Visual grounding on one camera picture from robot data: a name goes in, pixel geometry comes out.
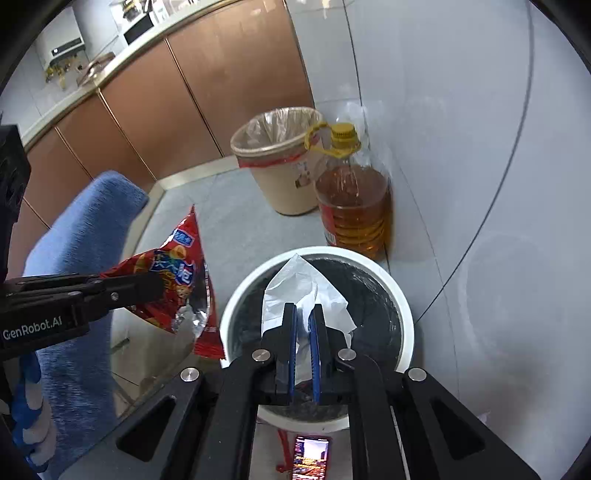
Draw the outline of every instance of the yellow bottle cap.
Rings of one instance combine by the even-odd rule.
[[[361,148],[355,126],[347,122],[340,122],[330,126],[330,140],[337,150],[357,151]]]

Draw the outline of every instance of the red snack bag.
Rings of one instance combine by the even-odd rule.
[[[101,276],[117,277],[147,271],[160,274],[164,282],[164,298],[128,310],[171,333],[176,333],[181,322],[192,321],[196,335],[195,354],[224,358],[194,206],[160,248],[122,261]]]

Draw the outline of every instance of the water heater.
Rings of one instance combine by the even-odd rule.
[[[35,47],[44,70],[86,48],[72,7],[62,10],[43,29]]]

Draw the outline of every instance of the brown cabinet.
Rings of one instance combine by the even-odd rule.
[[[80,163],[92,177],[115,170],[145,192],[155,180],[98,95],[91,96],[57,124]]]
[[[165,42],[133,61],[102,93],[157,179],[221,156]]]
[[[91,181],[55,129],[28,153],[31,178],[25,198],[47,225],[52,225]]]
[[[281,0],[244,0],[168,38],[224,155],[253,116],[314,106],[289,14]]]
[[[45,223],[23,202],[18,222],[12,227],[7,278],[22,277],[29,252],[46,232]]]

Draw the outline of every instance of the smartphone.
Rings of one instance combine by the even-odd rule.
[[[292,480],[324,480],[329,461],[330,439],[302,435],[295,439]]]

